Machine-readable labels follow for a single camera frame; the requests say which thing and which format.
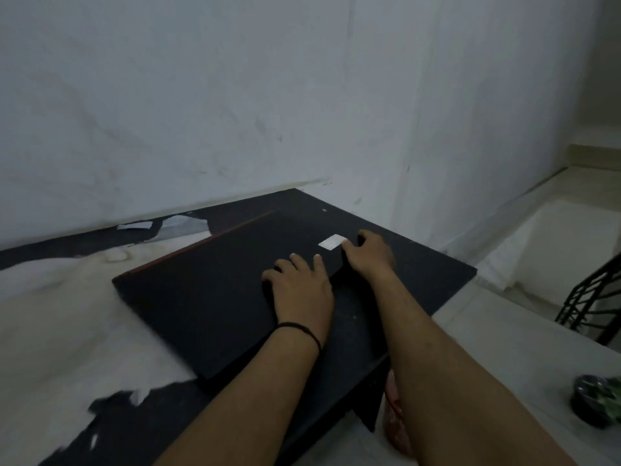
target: black table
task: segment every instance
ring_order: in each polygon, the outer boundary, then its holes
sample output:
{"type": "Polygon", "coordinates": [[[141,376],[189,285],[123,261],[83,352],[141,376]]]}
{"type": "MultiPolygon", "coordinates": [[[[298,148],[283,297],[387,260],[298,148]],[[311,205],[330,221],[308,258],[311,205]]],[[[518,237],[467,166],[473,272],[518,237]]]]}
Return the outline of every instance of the black table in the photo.
{"type": "MultiPolygon", "coordinates": [[[[309,222],[335,228],[367,228],[382,234],[397,257],[397,273],[430,315],[476,274],[476,270],[468,265],[296,189],[185,214],[207,219],[212,234],[218,234],[278,209],[309,222]]],[[[28,260],[86,256],[111,247],[139,243],[154,237],[163,219],[165,217],[152,219],[151,229],[128,231],[110,227],[4,250],[0,252],[0,269],[28,260]]],[[[383,354],[368,367],[368,373],[340,402],[322,413],[312,425],[306,425],[303,435],[288,432],[278,463],[291,463],[297,459],[350,409],[373,430],[389,369],[383,341],[377,341],[373,350],[380,350],[383,354]]],[[[131,405],[130,392],[116,393],[106,399],[94,399],[90,407],[96,414],[93,422],[68,448],[57,451],[42,464],[152,464],[247,361],[240,360],[237,365],[209,382],[198,379],[152,390],[140,406],[131,405]],[[98,433],[97,455],[92,455],[89,454],[90,441],[95,430],[98,433]]]]}

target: white label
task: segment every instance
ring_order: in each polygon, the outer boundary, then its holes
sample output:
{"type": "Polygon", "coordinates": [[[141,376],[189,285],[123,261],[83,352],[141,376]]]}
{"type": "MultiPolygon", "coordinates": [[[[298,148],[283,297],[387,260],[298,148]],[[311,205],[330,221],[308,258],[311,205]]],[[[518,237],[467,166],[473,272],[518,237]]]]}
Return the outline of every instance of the white label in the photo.
{"type": "Polygon", "coordinates": [[[347,240],[347,238],[338,234],[334,234],[321,242],[319,246],[325,248],[326,250],[334,250],[339,245],[341,245],[344,240],[347,240]]]}

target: person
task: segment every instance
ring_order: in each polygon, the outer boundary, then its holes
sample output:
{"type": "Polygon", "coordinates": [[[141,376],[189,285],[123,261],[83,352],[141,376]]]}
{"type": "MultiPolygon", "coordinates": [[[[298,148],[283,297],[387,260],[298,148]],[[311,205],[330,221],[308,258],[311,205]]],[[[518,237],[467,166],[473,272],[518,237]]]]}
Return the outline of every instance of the person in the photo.
{"type": "MultiPolygon", "coordinates": [[[[394,272],[380,235],[361,230],[360,247],[342,244],[371,285],[386,335],[408,437],[419,464],[573,465],[508,389],[423,311],[394,272]]],[[[323,346],[334,297],[320,256],[298,255],[266,270],[279,322],[307,327],[323,346]]],[[[296,327],[276,329],[244,370],[156,462],[168,465],[271,465],[319,354],[296,327]]]]}

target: red container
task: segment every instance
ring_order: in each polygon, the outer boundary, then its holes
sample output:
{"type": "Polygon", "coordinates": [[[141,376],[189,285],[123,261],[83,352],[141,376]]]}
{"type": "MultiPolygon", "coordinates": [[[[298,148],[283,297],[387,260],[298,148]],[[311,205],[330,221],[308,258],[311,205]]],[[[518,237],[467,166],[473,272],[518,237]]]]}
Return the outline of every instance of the red container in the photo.
{"type": "Polygon", "coordinates": [[[397,383],[394,379],[394,371],[392,369],[386,378],[386,406],[384,407],[384,434],[392,446],[401,454],[416,459],[410,439],[406,432],[406,424],[403,422],[403,411],[399,402],[399,392],[397,391],[397,383]]]}

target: black bracelet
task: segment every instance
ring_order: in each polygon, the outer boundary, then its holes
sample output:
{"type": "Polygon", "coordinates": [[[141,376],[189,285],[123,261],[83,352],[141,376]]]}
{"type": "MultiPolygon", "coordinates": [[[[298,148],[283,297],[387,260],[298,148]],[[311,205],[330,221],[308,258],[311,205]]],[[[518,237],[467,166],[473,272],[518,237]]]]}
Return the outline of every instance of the black bracelet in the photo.
{"type": "Polygon", "coordinates": [[[310,335],[312,339],[315,340],[315,343],[317,344],[317,348],[319,349],[319,354],[321,355],[321,352],[322,352],[321,343],[319,342],[319,339],[315,336],[315,334],[312,333],[308,327],[305,327],[302,324],[298,324],[297,322],[281,322],[280,324],[276,326],[274,330],[279,329],[281,327],[293,327],[294,329],[300,329],[305,334],[310,335]]]}

